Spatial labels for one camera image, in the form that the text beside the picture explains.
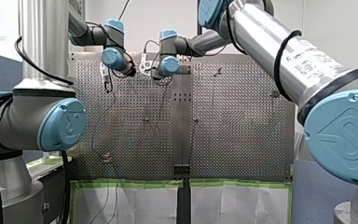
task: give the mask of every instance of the robot end effector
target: robot end effector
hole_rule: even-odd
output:
[[[87,23],[69,7],[69,33],[73,45],[103,46],[103,64],[127,77],[134,77],[136,68],[132,59],[128,59],[124,48],[124,23],[118,20],[107,20],[105,25]]]

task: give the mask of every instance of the robotic arm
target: robotic arm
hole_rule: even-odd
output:
[[[153,76],[177,74],[176,54],[200,57],[238,44],[275,79],[282,96],[298,105],[313,158],[330,174],[358,185],[358,68],[338,63],[300,32],[291,32],[272,17],[270,1],[201,0],[199,11],[200,25],[211,30],[192,39],[162,31]]]
[[[62,0],[20,0],[19,9],[22,37],[16,46],[24,60],[23,79],[12,93],[0,94],[0,224],[43,223],[43,186],[28,174],[23,150],[64,155],[86,129],[85,107],[67,75],[68,32],[78,46],[104,46],[102,61],[107,67],[125,76],[136,72],[125,56],[121,21],[89,28]],[[62,223],[69,213],[67,172]]]
[[[124,23],[107,20],[104,26],[92,23],[91,28],[76,10],[69,6],[69,33],[73,45],[103,46],[103,64],[127,77],[134,77],[136,68],[125,56]]]

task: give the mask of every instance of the white wall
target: white wall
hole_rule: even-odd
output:
[[[358,1],[305,0],[303,30],[338,62],[358,67]]]
[[[0,0],[0,55],[14,60],[20,56],[14,50],[19,37],[17,0]]]

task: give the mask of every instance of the pegboard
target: pegboard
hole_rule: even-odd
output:
[[[193,62],[193,178],[290,180],[294,106],[249,57]]]
[[[106,93],[101,53],[71,56],[76,96],[88,111],[88,127],[73,162],[74,178],[172,178],[172,84],[160,87],[150,77],[112,76],[114,90]],[[138,54],[132,57],[141,59]],[[112,163],[103,163],[108,153]]]
[[[114,94],[107,94],[99,70],[101,53],[71,56],[76,94],[89,119],[72,165],[74,178],[172,179],[176,157],[183,155],[190,155],[182,161],[189,162],[193,178],[290,177],[294,106],[273,97],[273,81],[248,57],[222,54],[186,62],[192,65],[193,83],[187,88],[191,93],[184,91],[192,99],[186,110],[192,113],[191,128],[184,130],[190,132],[190,144],[175,147],[176,78],[160,87],[140,74],[113,77]],[[141,59],[140,54],[132,57]],[[107,153],[114,165],[101,162]]]

